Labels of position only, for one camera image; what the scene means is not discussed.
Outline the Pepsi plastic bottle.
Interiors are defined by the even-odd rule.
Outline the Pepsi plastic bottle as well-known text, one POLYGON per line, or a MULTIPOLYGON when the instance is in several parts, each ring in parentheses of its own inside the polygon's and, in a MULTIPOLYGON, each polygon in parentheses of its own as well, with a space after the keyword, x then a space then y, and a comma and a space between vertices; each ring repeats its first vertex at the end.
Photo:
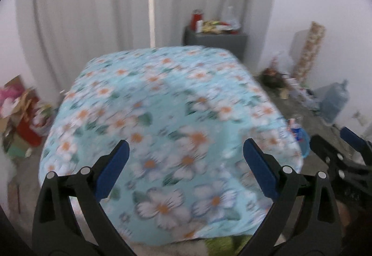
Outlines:
POLYGON ((303 139, 302 121, 303 117, 300 115, 288 119, 289 128, 297 141, 303 139))

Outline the large water jug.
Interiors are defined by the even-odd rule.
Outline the large water jug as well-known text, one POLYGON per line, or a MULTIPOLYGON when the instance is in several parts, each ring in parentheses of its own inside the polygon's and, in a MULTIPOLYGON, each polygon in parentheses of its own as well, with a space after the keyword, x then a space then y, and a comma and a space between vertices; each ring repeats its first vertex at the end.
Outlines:
POLYGON ((320 102, 320 117, 327 124, 334 124, 339 113, 349 101, 348 83, 349 81, 344 79, 341 83, 334 82, 331 84, 320 102))

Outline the green fuzzy blanket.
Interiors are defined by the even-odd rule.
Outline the green fuzzy blanket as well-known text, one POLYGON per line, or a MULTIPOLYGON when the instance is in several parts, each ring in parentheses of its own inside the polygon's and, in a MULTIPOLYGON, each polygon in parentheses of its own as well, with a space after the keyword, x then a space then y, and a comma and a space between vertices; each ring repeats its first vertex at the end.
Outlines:
POLYGON ((238 255, 251 235, 187 240, 160 246, 132 244, 136 255, 238 255))

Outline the dark basket with items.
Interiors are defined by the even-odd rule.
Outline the dark basket with items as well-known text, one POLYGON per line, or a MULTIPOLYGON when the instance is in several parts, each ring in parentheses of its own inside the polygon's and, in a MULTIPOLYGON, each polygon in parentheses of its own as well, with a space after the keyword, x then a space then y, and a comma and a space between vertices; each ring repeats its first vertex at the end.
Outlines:
POLYGON ((270 89, 287 89, 288 86, 280 74, 276 69, 273 68, 266 68, 260 74, 260 81, 261 83, 270 89))

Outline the patterned wrapping paper roll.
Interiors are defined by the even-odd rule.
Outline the patterned wrapping paper roll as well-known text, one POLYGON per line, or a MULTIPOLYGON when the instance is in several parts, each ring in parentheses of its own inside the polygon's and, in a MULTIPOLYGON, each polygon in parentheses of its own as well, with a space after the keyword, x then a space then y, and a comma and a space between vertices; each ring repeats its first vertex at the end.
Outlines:
POLYGON ((299 60, 296 63, 292 76, 300 83, 304 83, 321 49, 325 38, 326 28, 318 22, 312 21, 306 34, 306 40, 301 49, 299 60))

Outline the grey bedside cabinet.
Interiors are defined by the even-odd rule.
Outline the grey bedside cabinet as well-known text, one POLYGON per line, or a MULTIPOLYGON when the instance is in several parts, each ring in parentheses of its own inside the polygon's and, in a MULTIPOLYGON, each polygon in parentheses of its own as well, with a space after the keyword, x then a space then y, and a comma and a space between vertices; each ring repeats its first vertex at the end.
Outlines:
POLYGON ((198 45, 210 48, 223 48, 230 51, 239 61, 243 61, 248 35, 237 34, 202 34, 195 33, 188 26, 184 29, 183 45, 198 45))

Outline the floral blue quilt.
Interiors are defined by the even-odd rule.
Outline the floral blue quilt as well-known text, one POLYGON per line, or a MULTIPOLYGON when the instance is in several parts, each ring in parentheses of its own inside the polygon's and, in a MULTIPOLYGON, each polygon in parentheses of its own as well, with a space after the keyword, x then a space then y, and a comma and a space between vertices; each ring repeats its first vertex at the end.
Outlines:
POLYGON ((164 245, 251 235, 271 200, 243 157, 252 138, 301 171, 286 120, 229 51, 144 48, 90 60, 46 139, 38 178, 75 174, 121 140, 130 156, 101 205, 123 238, 164 245))

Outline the clear plastic bag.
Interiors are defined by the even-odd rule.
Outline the clear plastic bag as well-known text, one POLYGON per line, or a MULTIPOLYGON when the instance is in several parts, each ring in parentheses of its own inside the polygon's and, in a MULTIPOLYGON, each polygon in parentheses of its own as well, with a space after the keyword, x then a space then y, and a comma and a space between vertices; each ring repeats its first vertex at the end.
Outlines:
POLYGON ((233 6, 229 6, 224 11, 223 16, 221 17, 222 22, 227 23, 232 30, 238 31, 241 28, 241 23, 234 14, 233 6))

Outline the snack wrappers pile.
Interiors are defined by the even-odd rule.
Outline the snack wrappers pile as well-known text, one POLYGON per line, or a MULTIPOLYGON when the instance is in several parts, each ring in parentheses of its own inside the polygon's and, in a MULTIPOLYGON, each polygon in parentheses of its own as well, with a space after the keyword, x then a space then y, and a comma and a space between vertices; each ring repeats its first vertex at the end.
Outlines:
POLYGON ((238 29, 233 28, 231 24, 222 21, 204 21, 201 33, 211 35, 237 35, 238 29))

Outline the white small bottle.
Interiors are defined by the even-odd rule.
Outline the white small bottle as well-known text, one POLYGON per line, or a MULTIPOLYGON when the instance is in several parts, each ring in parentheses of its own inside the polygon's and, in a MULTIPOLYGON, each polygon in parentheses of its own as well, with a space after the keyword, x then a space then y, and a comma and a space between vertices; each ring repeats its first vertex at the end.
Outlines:
POLYGON ((202 33, 202 32, 203 32, 203 25, 204 25, 203 20, 198 20, 198 21, 196 21, 195 32, 196 32, 196 33, 202 33))

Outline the white curtain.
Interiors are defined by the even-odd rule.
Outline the white curtain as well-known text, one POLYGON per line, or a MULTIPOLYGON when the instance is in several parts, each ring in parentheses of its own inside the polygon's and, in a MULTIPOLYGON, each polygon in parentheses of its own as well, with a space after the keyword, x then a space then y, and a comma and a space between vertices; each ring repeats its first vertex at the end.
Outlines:
POLYGON ((244 63, 262 65, 273 0, 16 0, 17 25, 34 86, 48 101, 91 59, 122 50, 178 46, 194 9, 225 17, 229 7, 248 35, 244 63))

